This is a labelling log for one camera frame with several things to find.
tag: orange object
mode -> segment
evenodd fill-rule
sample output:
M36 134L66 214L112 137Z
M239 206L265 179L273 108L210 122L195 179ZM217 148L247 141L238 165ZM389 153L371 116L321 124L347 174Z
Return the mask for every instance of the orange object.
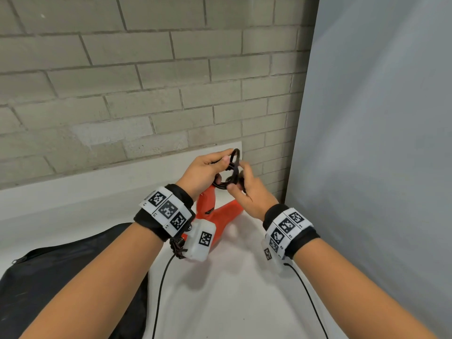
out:
M212 247L221 238L227 224L243 212L243 207L236 200L217 209L215 209L215 200L215 187L211 185L199 195L198 202L196 203L196 218L213 222L217 227L213 236ZM182 238L186 240L187 236L183 234Z

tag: brick wall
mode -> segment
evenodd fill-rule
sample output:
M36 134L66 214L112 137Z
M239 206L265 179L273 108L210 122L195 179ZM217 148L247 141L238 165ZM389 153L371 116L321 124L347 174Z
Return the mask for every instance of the brick wall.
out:
M318 0L0 0L0 188L241 138L280 197Z

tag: forearm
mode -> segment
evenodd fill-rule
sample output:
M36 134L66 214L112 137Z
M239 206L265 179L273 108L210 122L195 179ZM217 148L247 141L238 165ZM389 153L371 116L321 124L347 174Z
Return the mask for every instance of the forearm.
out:
M108 338L162 246L152 231L133 223L49 302L20 338Z
M435 336L322 239L294 261L350 339L431 339Z

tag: black bag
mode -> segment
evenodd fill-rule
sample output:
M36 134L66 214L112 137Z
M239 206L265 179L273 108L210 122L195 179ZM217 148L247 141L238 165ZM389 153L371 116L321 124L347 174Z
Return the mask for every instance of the black bag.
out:
M36 249L16 260L0 280L0 337L19 338L50 300L130 224L69 244ZM146 274L110 339L142 339L147 305Z

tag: wristband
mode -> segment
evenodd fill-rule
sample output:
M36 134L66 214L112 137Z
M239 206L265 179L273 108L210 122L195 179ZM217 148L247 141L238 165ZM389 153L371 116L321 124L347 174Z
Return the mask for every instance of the wristband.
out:
M295 208L283 204L267 211L263 227L267 231L265 241L281 259L285 256L292 259L303 245L320 237L310 221Z
M195 213L191 197L179 186L160 187L140 203L134 221L153 231L162 241L178 238L190 226Z

